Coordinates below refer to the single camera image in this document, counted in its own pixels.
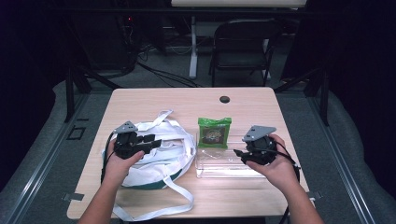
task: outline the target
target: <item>gray carpet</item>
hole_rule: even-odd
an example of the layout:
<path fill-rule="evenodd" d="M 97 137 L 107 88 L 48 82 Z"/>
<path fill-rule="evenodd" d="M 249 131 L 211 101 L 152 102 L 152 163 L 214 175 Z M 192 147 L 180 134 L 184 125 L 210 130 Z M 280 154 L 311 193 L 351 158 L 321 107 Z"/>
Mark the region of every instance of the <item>gray carpet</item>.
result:
<path fill-rule="evenodd" d="M 291 40 L 289 37 L 283 38 L 283 45 L 281 45 L 283 48 L 276 51 L 273 67 L 270 71 L 269 87 L 275 88 L 281 84 L 279 76 Z M 190 53 L 178 54 L 172 52 L 172 50 L 169 50 L 168 55 L 164 57 L 154 50 L 148 55 L 142 55 L 142 59 L 145 60 L 140 60 L 140 62 L 156 69 L 188 77 Z M 180 49 L 180 52 L 186 52 L 186 49 Z M 198 78 L 194 80 L 195 83 L 204 87 L 210 85 L 210 76 L 207 75 L 209 52 L 210 50 L 204 46 L 200 48 Z M 112 72 L 102 73 L 104 76 L 109 74 L 112 74 Z M 225 74 L 219 74 L 218 82 L 220 86 L 260 86 L 260 75 L 260 73 L 256 73 L 241 78 L 237 75 L 225 76 Z M 127 76 L 115 77 L 111 80 L 125 88 L 170 87 L 169 83 L 176 87 L 183 87 L 176 82 L 164 83 L 159 77 L 140 66 L 137 66 Z M 65 193 L 74 192 L 111 94 L 110 89 L 98 81 L 90 79 L 90 82 L 93 86 L 90 95 L 81 95 L 76 91 L 77 103 L 80 106 L 69 126 L 64 125 L 66 112 L 64 83 L 54 88 L 57 93 L 57 102 L 48 122 L 20 168 L 0 194 L 1 223 L 6 223 L 11 215 L 18 219 L 14 221 L 14 218 L 12 218 L 10 223 L 76 222 L 66 216 L 69 202 L 63 201 L 62 197 Z M 323 198 L 316 201 L 317 209 L 326 223 L 362 223 L 347 190 L 345 180 L 335 165 L 331 145 L 325 132 L 323 132 L 321 121 L 316 116 L 318 112 L 312 106 L 315 105 L 316 99 L 305 98 L 302 94 L 303 86 L 304 84 L 299 84 L 287 92 L 277 94 L 276 97 L 304 169 L 308 186 L 311 190 L 320 191 L 323 195 Z M 329 129 L 342 150 L 350 172 L 360 187 L 361 194 L 367 202 L 375 222 L 395 223 L 396 202 L 376 184 L 372 173 L 363 161 L 363 148 L 359 133 L 343 106 L 332 94 L 329 102 L 329 122 Z M 73 128 L 76 130 L 71 136 L 68 136 Z M 78 136 L 82 129 L 84 132 L 79 140 L 67 140 L 67 137 Z M 62 141 L 56 142 L 57 137 L 60 137 Z M 43 181 L 38 184 L 37 191 L 32 193 L 31 200 L 26 206 L 21 206 L 20 196 L 23 193 L 23 188 L 29 184 L 36 167 L 40 166 L 43 158 L 47 156 L 54 145 L 59 147 L 59 151 L 52 155 L 54 160 L 51 164 L 48 164 L 50 168 L 48 173 L 43 175 Z M 268 217 L 266 223 L 277 223 L 279 220 L 280 217 Z M 151 220 L 147 223 L 240 223 L 241 221 L 241 219 L 189 219 Z M 262 218 L 244 219 L 243 221 L 263 223 Z"/>

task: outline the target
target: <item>black chair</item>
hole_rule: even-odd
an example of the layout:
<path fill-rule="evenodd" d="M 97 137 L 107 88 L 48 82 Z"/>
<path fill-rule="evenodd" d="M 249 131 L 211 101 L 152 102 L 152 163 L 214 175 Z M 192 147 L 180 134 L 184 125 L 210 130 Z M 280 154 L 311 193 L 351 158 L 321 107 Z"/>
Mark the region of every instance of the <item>black chair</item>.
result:
<path fill-rule="evenodd" d="M 215 87 L 218 70 L 265 70 L 262 85 L 268 77 L 275 42 L 282 33 L 279 21 L 232 20 L 219 26 L 215 32 L 209 75 Z"/>

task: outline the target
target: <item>dark background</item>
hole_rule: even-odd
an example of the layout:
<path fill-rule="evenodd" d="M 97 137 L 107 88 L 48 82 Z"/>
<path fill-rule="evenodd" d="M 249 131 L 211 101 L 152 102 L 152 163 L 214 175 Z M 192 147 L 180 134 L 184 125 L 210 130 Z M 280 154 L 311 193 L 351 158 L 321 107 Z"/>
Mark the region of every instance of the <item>dark background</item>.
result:
<path fill-rule="evenodd" d="M 361 3 L 354 5 L 361 20 L 346 34 L 350 38 L 329 71 L 330 89 L 355 121 L 364 145 L 365 160 L 378 183 L 396 198 L 396 168 L 393 164 L 396 111 L 392 105 L 396 89 L 394 4 L 390 0 L 356 2 Z M 338 11 L 348 3 L 310 0 L 308 9 Z M 62 21 L 49 19 L 43 14 L 41 4 L 41 1 L 17 0 L 2 2 L 0 6 L 1 96 L 5 102 L 1 119 L 1 189 L 49 117 L 55 101 L 52 88 L 64 80 L 70 64 L 90 67 L 93 62 L 87 55 L 89 46 L 78 43 L 68 31 L 70 27 L 65 29 Z M 81 34 L 83 24 L 78 21 L 73 24 L 76 26 L 72 29 L 80 29 Z M 114 29 L 110 23 L 101 25 Z M 318 66 L 332 50 L 332 38 L 339 25 L 336 21 L 301 21 L 283 77 L 297 77 Z M 114 38 L 115 48 L 125 49 L 124 57 L 110 65 L 119 69 L 127 66 L 131 59 L 128 49 L 116 36 L 101 37 Z M 161 39 L 159 43 L 158 48 L 161 48 Z M 96 56 L 97 65 L 104 65 L 109 60 Z"/>

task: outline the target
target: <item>hand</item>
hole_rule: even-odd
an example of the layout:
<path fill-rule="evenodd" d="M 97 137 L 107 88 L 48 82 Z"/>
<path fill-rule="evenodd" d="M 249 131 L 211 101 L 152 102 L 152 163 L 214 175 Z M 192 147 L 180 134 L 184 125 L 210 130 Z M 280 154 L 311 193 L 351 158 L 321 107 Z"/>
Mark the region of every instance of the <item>hand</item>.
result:
<path fill-rule="evenodd" d="M 282 146 L 285 146 L 285 141 L 278 135 L 269 134 L 269 136 Z M 279 144 L 276 144 L 276 149 L 287 154 L 286 150 Z M 260 165 L 254 161 L 247 161 L 247 165 L 260 174 L 265 175 L 268 181 L 282 192 L 293 189 L 295 185 L 300 185 L 291 162 L 281 155 L 277 155 L 276 159 L 269 165 Z"/>
<path fill-rule="evenodd" d="M 124 178 L 129 173 L 129 168 L 137 163 L 140 159 L 143 158 L 145 155 L 144 151 L 139 151 L 134 154 L 131 158 L 126 160 L 121 159 L 118 157 L 114 151 L 114 143 L 115 139 L 110 142 L 108 145 L 108 162 L 106 165 L 106 174 L 102 184 L 109 184 L 113 185 L 114 187 L 119 187 Z"/>

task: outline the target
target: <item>chair back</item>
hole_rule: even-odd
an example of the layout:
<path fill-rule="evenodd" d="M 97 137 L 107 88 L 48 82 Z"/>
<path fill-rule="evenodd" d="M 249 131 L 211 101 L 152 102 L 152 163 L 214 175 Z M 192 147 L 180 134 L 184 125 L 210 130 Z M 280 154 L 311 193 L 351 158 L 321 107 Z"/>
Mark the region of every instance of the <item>chair back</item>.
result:
<path fill-rule="evenodd" d="M 214 50 L 262 51 L 264 39 L 272 44 L 282 33 L 276 20 L 232 20 L 219 26 L 214 36 Z"/>

